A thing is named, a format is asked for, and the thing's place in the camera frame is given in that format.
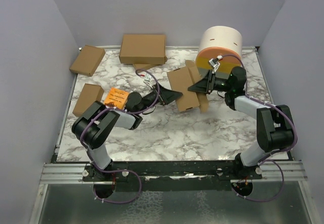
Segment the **brown cardboard box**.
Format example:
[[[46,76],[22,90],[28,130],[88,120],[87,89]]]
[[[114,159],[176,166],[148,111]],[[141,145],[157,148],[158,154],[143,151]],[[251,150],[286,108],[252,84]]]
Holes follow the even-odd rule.
[[[199,70],[193,61],[186,60],[184,67],[167,72],[167,76],[171,89],[183,94],[176,100],[180,112],[193,108],[199,108],[201,113],[207,112],[209,108],[207,95],[188,90],[190,86],[201,80]]]

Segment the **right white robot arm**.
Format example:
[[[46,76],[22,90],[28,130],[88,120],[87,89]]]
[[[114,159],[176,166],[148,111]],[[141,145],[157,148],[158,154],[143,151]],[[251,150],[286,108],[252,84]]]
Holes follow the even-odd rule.
[[[246,94],[246,85],[246,70],[236,66],[227,79],[217,78],[216,73],[209,70],[203,79],[188,87],[190,92],[195,93],[224,92],[225,103],[230,109],[256,120],[257,141],[237,154],[233,161],[232,172],[238,179],[244,179],[259,163],[289,148],[297,140],[289,107],[259,102]]]

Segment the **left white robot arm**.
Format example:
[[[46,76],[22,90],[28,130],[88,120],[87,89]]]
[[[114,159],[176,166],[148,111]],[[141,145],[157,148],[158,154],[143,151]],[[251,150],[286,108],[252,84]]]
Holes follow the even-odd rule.
[[[145,111],[157,104],[168,105],[182,96],[181,92],[156,83],[145,96],[138,92],[130,93],[123,110],[95,101],[71,127],[72,133],[86,149],[90,163],[95,166],[94,175],[101,181],[111,177],[112,159],[107,153],[105,142],[113,128],[134,130],[140,125]]]

